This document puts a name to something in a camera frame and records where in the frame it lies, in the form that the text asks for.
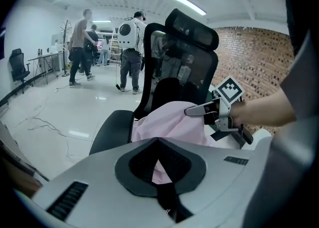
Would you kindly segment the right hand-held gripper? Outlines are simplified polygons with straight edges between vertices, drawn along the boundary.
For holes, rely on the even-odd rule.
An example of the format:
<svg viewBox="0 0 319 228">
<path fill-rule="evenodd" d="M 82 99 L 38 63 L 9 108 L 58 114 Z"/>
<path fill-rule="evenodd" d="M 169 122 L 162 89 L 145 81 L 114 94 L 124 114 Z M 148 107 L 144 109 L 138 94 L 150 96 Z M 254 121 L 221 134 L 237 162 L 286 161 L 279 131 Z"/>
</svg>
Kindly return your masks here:
<svg viewBox="0 0 319 228">
<path fill-rule="evenodd" d="M 184 113 L 187 116 L 203 115 L 205 125 L 214 124 L 215 133 L 211 136 L 216 141 L 226 136 L 232 136 L 242 148 L 244 144 L 252 144 L 253 136 L 243 124 L 234 124 L 230 110 L 235 102 L 242 101 L 244 92 L 243 87 L 234 77 L 229 76 L 212 91 L 212 101 L 187 108 Z"/>
</svg>

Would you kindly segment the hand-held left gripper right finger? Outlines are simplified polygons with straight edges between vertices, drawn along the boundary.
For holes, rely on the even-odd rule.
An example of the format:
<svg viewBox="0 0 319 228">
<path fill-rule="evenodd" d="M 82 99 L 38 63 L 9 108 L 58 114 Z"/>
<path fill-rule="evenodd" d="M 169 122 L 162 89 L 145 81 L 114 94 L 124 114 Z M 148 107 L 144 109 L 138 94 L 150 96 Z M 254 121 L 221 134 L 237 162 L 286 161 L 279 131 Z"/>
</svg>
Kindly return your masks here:
<svg viewBox="0 0 319 228">
<path fill-rule="evenodd" d="M 206 174 L 204 159 L 164 138 L 158 141 L 159 162 L 174 184 L 176 193 L 180 195 L 195 190 Z"/>
</svg>

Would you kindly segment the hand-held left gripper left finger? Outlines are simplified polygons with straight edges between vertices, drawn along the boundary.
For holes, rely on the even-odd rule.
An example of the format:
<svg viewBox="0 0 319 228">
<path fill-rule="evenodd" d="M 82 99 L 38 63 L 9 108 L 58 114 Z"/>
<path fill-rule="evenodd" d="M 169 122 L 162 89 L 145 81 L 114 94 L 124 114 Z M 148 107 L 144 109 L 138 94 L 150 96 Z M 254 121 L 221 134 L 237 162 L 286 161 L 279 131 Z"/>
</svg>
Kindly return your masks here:
<svg viewBox="0 0 319 228">
<path fill-rule="evenodd" d="M 123 154 L 115 164 L 118 182 L 130 193 L 139 197 L 157 197 L 158 190 L 152 182 L 154 168 L 159 159 L 156 153 L 158 138 Z"/>
</svg>

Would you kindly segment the pink cloth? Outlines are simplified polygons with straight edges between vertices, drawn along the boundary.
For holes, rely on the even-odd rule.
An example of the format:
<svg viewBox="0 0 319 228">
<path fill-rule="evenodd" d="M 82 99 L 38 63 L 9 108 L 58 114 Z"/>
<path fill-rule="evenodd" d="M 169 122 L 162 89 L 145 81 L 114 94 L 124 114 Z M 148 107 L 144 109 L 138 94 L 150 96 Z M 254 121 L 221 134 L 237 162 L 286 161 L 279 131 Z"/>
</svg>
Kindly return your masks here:
<svg viewBox="0 0 319 228">
<path fill-rule="evenodd" d="M 136 142 L 153 137 L 216 147 L 217 142 L 204 132 L 204 116 L 187 116 L 185 110 L 195 104 L 190 102 L 169 102 L 149 113 L 133 124 L 131 141 Z"/>
</svg>

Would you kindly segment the person's right forearm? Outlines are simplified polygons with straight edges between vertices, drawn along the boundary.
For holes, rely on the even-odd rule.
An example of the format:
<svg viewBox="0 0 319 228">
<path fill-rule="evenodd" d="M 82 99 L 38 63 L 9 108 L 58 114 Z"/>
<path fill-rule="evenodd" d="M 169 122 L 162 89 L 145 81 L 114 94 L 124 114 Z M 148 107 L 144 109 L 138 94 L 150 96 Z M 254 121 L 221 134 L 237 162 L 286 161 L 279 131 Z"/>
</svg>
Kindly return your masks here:
<svg viewBox="0 0 319 228">
<path fill-rule="evenodd" d="M 229 113 L 236 125 L 281 127 L 297 120 L 282 89 L 274 94 L 246 102 L 235 102 Z"/>
</svg>

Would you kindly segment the black mesh office chair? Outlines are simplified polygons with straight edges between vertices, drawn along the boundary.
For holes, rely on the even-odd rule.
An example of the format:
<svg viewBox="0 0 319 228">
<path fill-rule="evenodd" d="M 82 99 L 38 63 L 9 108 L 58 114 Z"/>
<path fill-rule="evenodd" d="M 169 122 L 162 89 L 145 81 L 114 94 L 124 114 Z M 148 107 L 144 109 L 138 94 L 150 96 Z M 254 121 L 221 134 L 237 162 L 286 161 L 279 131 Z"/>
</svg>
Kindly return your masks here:
<svg viewBox="0 0 319 228">
<path fill-rule="evenodd" d="M 145 75 L 134 111 L 116 110 L 98 131 L 90 154 L 131 142 L 133 123 L 168 102 L 206 102 L 218 65 L 218 33 L 175 8 L 165 24 L 145 29 Z"/>
</svg>

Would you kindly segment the person's gray shirt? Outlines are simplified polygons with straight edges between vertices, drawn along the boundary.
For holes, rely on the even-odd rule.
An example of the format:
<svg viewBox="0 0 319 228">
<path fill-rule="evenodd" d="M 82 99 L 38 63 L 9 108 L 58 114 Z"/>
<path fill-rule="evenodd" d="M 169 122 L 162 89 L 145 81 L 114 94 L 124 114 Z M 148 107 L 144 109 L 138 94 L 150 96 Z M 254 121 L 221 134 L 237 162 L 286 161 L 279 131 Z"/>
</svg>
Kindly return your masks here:
<svg viewBox="0 0 319 228">
<path fill-rule="evenodd" d="M 319 36 L 313 31 L 282 89 L 297 119 L 273 136 L 242 228 L 319 228 Z"/>
</svg>

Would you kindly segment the white dome backpack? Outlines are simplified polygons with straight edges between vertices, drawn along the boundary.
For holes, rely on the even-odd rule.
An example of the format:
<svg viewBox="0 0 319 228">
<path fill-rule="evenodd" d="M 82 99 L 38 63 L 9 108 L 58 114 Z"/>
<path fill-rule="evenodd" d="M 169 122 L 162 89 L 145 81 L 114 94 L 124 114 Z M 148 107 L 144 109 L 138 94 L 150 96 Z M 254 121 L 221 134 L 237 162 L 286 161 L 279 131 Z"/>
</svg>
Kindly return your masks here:
<svg viewBox="0 0 319 228">
<path fill-rule="evenodd" d="M 118 29 L 118 45 L 123 49 L 135 49 L 138 44 L 138 27 L 133 20 L 124 21 Z"/>
</svg>

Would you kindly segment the black coat rack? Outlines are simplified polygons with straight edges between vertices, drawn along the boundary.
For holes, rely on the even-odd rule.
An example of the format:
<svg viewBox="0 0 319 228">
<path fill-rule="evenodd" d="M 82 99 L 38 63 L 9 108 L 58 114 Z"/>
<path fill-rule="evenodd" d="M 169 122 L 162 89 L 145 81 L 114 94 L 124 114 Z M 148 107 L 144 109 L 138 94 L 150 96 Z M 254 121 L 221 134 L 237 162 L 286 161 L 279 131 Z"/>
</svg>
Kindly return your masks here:
<svg viewBox="0 0 319 228">
<path fill-rule="evenodd" d="M 64 23 L 64 27 L 62 27 L 62 33 L 63 33 L 63 42 L 62 42 L 62 48 L 63 48 L 63 61 L 62 61 L 62 65 L 63 65 L 63 74 L 62 77 L 67 77 L 69 76 L 69 73 L 67 73 L 66 71 L 66 52 L 68 51 L 68 45 L 66 42 L 66 35 L 68 33 L 68 31 L 71 29 L 71 23 L 69 22 L 69 20 L 66 20 L 66 22 Z"/>
</svg>

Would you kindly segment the gray trestle table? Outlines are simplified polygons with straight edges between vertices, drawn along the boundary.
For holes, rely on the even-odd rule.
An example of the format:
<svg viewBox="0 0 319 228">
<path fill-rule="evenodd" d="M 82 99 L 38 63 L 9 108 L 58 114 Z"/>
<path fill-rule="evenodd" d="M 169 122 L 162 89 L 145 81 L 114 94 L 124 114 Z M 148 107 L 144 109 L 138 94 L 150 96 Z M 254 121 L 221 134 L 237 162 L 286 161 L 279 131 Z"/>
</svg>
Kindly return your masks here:
<svg viewBox="0 0 319 228">
<path fill-rule="evenodd" d="M 65 62 L 63 61 L 63 52 L 49 53 L 46 55 L 38 56 L 27 61 L 32 68 L 32 81 L 39 78 L 44 78 L 48 84 L 49 75 L 55 78 L 62 77 L 64 74 Z"/>
</svg>

